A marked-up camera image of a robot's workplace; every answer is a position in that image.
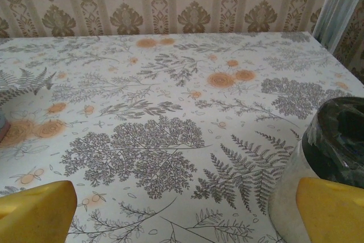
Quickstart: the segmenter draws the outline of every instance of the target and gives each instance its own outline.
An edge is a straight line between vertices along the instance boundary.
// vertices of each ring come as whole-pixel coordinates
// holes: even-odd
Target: damask wallpaper
[[[324,0],[0,0],[0,37],[313,31]]]

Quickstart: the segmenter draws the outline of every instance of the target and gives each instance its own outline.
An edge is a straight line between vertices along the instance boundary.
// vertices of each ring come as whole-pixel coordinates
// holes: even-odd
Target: transparent container
[[[273,226],[288,243],[311,243],[296,205],[298,183],[304,177],[318,178],[308,164],[299,141],[268,200]]]
[[[269,217],[287,243],[311,243],[296,205],[304,177],[364,188],[364,98],[325,102],[293,151],[268,200]]]

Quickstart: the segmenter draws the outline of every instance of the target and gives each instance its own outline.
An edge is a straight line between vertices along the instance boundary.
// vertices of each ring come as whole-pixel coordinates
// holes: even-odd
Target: floral tablecloth
[[[0,40],[0,195],[71,180],[67,242],[283,242],[267,199],[327,99],[308,33]]]

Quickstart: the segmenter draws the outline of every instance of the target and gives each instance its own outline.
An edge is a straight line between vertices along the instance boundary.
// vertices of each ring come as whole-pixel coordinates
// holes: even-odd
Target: orange flower print
[[[57,78],[58,79],[65,79],[67,77],[67,73],[61,71],[58,73]]]
[[[4,139],[0,142],[0,147],[15,146],[32,135],[34,123],[32,121],[16,121],[10,123],[10,129]]]
[[[236,67],[237,65],[239,65],[238,61],[236,61],[236,60],[229,60],[226,63],[230,67]]]
[[[34,129],[34,134],[39,138],[52,138],[60,134],[64,129],[64,122],[60,120],[49,120],[46,123],[38,125]]]
[[[207,82],[215,88],[229,88],[234,85],[233,78],[222,72],[211,74],[208,77]]]
[[[201,92],[199,91],[195,91],[195,90],[192,90],[189,92],[189,96],[188,97],[192,97],[193,99],[198,99],[201,97]]]
[[[173,38],[164,38],[159,42],[159,44],[164,46],[173,45],[174,43],[175,40]]]
[[[132,57],[132,58],[130,58],[129,62],[131,65],[135,65],[138,62],[138,58]]]
[[[208,56],[208,58],[211,60],[211,61],[216,61],[217,60],[217,56],[215,54],[210,54]]]
[[[346,84],[344,84],[343,82],[336,82],[336,85],[337,85],[339,88],[342,88],[342,89],[344,89],[344,90],[348,90],[348,89],[349,89],[349,87],[348,87]]]
[[[64,102],[53,104],[50,108],[48,108],[48,114],[55,114],[58,112],[62,112],[65,108],[66,104]]]
[[[226,122],[219,122],[218,119],[216,119],[216,122],[212,122],[212,124],[217,125],[221,129],[226,129]]]
[[[77,207],[83,206],[87,212],[88,207],[95,207],[95,206],[99,205],[99,203],[101,203],[102,201],[106,202],[106,199],[103,197],[105,195],[106,195],[105,193],[98,193],[98,192],[92,191],[92,195],[82,199],[82,202],[80,204],[78,204]]]
[[[242,71],[238,71],[235,77],[241,81],[250,81],[255,78],[255,72],[243,69]]]
[[[226,127],[226,122],[219,122],[219,123],[217,124],[217,126],[218,126],[219,128],[226,129],[226,128],[225,128],[225,127]]]
[[[87,118],[88,115],[93,114],[95,108],[91,105],[85,105],[85,107],[83,108],[83,110],[77,112],[78,114],[85,114],[85,117]]]
[[[30,170],[27,174],[19,174],[19,175],[11,176],[10,178],[17,178],[16,182],[20,180],[20,183],[22,183],[22,184],[29,184],[34,179],[41,180],[40,176],[43,175],[44,169],[39,168],[35,171],[34,171],[34,169],[35,169],[35,167],[32,170]]]
[[[86,115],[91,115],[94,110],[95,110],[95,108],[93,106],[85,105],[85,114]]]
[[[138,40],[136,46],[139,48],[152,48],[157,46],[157,41],[151,38],[144,38]]]

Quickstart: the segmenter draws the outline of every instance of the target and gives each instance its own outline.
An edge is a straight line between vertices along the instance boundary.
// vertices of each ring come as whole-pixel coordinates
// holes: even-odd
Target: fern leaf pattern
[[[281,139],[258,131],[256,133],[268,140],[272,144],[272,149],[264,149],[262,145],[243,141],[232,135],[231,138],[241,149],[241,153],[221,144],[221,150],[230,163],[224,163],[211,153],[211,162],[216,172],[204,170],[207,180],[198,179],[200,185],[196,186],[192,198],[212,197],[216,203],[226,200],[231,207],[236,208],[235,200],[238,192],[249,212],[254,199],[259,210],[264,215],[267,214],[269,194],[280,178],[294,147],[286,145],[286,141]]]
[[[56,85],[52,99],[77,103],[90,100],[95,96],[101,96],[104,99],[118,96],[129,103],[136,103],[150,95],[153,85],[146,84],[140,78],[133,76],[107,79],[99,73],[87,73],[80,78],[76,85]]]
[[[37,76],[33,72],[20,69],[21,76],[19,78],[0,71],[0,106],[18,96],[33,93],[37,95],[42,88],[50,89],[52,87],[52,79],[55,73],[47,75],[47,68]]]

